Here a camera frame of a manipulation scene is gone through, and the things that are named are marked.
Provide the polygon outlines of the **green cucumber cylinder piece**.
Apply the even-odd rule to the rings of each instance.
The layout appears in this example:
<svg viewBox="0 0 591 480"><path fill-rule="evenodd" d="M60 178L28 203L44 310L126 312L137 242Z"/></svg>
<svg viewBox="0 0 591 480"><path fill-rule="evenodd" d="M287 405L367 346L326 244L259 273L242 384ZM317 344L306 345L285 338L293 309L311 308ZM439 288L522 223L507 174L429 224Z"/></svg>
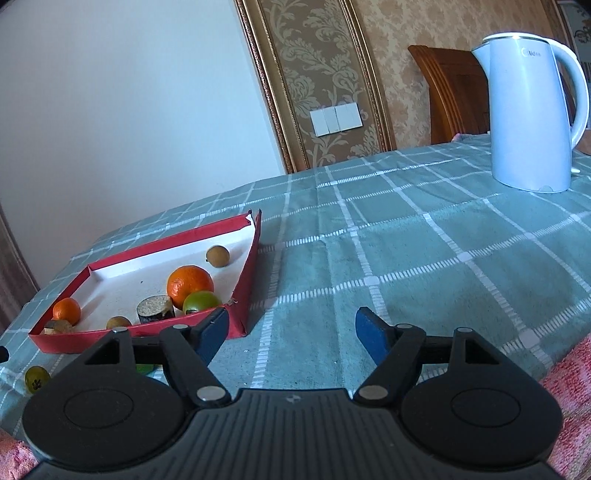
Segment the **green cucumber cylinder piece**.
<svg viewBox="0 0 591 480"><path fill-rule="evenodd" d="M136 372L139 373L139 374L141 374L141 375L149 375L156 368L157 368L157 366L156 365L153 365L153 364L137 364L135 366Z"/></svg>

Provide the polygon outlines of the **small orange tangerine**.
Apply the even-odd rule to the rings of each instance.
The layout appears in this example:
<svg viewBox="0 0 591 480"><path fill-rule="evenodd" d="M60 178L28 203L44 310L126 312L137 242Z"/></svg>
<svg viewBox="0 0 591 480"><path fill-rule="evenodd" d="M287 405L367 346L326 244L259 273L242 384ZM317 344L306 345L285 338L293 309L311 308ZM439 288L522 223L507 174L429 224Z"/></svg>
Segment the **small orange tangerine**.
<svg viewBox="0 0 591 480"><path fill-rule="evenodd" d="M53 305L52 319L66 321L76 326L81 320L81 307L73 298L59 300Z"/></svg>

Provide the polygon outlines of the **dark eggplant chunk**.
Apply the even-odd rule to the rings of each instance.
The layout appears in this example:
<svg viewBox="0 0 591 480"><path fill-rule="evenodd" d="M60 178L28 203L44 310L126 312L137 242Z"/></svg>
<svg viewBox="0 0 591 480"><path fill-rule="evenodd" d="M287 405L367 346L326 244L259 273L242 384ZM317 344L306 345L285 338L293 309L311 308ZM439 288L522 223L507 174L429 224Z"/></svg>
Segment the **dark eggplant chunk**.
<svg viewBox="0 0 591 480"><path fill-rule="evenodd" d="M175 309L167 295L154 295L138 303L136 314L141 324L147 324L174 318Z"/></svg>

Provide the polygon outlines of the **large orange tangerine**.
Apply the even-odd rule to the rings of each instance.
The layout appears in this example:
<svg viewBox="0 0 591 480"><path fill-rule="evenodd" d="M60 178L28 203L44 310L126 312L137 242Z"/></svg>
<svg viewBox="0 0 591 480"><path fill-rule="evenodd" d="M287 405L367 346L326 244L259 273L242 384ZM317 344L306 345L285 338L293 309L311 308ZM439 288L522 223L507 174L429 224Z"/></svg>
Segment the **large orange tangerine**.
<svg viewBox="0 0 591 480"><path fill-rule="evenodd" d="M182 309L188 295L197 291L214 291L211 275L197 265L184 265L174 270L168 277L166 293L173 306Z"/></svg>

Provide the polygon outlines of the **beige floral curtain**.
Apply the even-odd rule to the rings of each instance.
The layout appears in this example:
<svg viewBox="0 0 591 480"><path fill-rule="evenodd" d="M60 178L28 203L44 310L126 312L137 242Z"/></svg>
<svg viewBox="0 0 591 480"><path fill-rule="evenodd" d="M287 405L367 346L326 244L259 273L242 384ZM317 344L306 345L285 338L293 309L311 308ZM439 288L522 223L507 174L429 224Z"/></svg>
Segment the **beige floral curtain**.
<svg viewBox="0 0 591 480"><path fill-rule="evenodd" d="M22 308L39 291L14 239L4 211L0 214L0 308L1 331L8 329Z"/></svg>

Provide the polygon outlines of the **red shallow cardboard box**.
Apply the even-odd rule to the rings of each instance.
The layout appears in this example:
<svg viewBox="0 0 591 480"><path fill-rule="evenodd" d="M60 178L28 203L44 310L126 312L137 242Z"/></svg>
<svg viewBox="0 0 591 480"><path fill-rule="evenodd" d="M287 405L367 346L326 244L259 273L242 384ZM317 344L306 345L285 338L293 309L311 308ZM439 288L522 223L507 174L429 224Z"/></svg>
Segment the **red shallow cardboard box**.
<svg viewBox="0 0 591 480"><path fill-rule="evenodd" d="M206 312L141 324L136 314L138 303L153 295L166 293L166 281L174 269L197 265L211 275L214 294L224 303L229 315L228 338L245 337L252 330L249 297L256 268L262 214L249 212L226 218L131 248L90 263L60 292L57 301L73 298L81 307L81 320L73 333L44 335L45 324L52 320L48 307L29 331L31 341L44 353L74 354L84 351L107 333L107 320L122 315L133 323L130 334L151 336L178 323L194 326L207 317ZM230 253L230 263L214 268L205 254L214 245Z"/></svg>

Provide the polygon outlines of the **teal plaid bed sheet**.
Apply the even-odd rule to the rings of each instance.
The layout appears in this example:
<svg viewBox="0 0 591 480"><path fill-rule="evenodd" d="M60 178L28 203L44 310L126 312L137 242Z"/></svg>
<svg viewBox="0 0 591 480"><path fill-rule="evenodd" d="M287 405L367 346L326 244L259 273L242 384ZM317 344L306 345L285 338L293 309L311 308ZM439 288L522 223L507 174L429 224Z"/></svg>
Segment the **teal plaid bed sheet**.
<svg viewBox="0 0 591 480"><path fill-rule="evenodd" d="M355 389L374 365L356 311L431 335L477 330L542 378L590 330L590 158L573 156L569 190L528 193L491 174L490 141L353 159L280 176L121 227L74 256L21 311L2 342L1 425L20 436L29 330L93 261L246 211L263 215L249 336L226 342L211 370L229 390Z"/></svg>

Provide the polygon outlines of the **white electric kettle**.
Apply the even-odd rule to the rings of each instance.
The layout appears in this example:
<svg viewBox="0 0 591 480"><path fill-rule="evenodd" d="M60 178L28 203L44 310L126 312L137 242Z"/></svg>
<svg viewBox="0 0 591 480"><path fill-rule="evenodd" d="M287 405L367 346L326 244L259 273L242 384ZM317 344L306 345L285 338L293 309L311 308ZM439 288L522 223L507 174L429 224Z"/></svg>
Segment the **white electric kettle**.
<svg viewBox="0 0 591 480"><path fill-rule="evenodd" d="M590 110L575 53L551 38L502 32L473 55L488 80L493 177L523 191L568 190Z"/></svg>

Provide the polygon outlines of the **wooden headboard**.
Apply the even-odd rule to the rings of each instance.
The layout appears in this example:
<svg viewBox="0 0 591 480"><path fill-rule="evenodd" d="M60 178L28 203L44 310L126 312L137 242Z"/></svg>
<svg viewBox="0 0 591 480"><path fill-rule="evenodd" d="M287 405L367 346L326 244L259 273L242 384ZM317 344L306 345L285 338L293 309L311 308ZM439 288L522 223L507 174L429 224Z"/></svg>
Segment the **wooden headboard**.
<svg viewBox="0 0 591 480"><path fill-rule="evenodd" d="M425 45L408 50L429 86L431 143L448 143L456 134L486 134L488 80L474 54Z"/></svg>

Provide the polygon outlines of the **gold framed wallpaper panel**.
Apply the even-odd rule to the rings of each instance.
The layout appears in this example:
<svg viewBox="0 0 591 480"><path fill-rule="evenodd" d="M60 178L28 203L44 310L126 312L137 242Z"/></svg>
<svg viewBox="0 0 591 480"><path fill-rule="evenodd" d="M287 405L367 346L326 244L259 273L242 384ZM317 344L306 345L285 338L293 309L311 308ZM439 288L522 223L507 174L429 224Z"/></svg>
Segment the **gold framed wallpaper panel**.
<svg viewBox="0 0 591 480"><path fill-rule="evenodd" d="M352 1L238 1L288 173L396 148L369 38ZM312 112L355 103L362 124L318 136Z"/></svg>

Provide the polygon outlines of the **white wall switch panel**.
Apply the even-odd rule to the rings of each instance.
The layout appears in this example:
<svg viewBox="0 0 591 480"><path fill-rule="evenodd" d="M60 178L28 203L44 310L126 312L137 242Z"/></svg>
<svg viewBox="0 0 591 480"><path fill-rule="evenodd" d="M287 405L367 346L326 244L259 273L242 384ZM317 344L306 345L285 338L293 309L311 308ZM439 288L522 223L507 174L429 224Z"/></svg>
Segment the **white wall switch panel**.
<svg viewBox="0 0 591 480"><path fill-rule="evenodd" d="M359 106L356 103L346 103L313 110L310 112L310 117L312 128L314 128L314 133L317 137L353 130L363 126Z"/></svg>

